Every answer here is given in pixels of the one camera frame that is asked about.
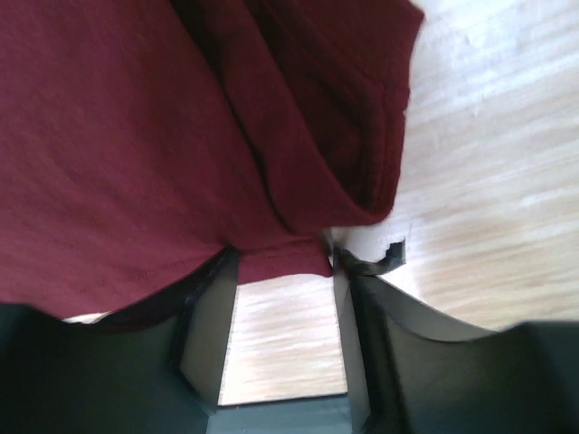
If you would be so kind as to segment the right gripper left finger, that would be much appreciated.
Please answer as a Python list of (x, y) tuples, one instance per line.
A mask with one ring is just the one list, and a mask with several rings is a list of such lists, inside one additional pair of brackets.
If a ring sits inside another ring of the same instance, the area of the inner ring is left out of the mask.
[(239, 256), (224, 250), (93, 324), (1, 307), (4, 433), (204, 433), (218, 407)]

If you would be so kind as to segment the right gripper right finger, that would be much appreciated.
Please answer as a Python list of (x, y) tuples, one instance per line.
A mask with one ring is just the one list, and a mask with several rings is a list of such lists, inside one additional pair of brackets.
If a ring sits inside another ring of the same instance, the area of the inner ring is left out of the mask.
[(384, 280), (376, 262), (333, 249), (334, 291), (356, 433), (575, 433), (578, 325), (526, 321), (491, 331)]

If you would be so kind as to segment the dark red t shirt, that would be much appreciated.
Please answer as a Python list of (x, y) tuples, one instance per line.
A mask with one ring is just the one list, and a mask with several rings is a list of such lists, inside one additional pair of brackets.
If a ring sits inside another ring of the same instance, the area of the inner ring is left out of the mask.
[(4, 1), (1, 298), (67, 318), (220, 250), (327, 276), (319, 234), (392, 210), (408, 1)]

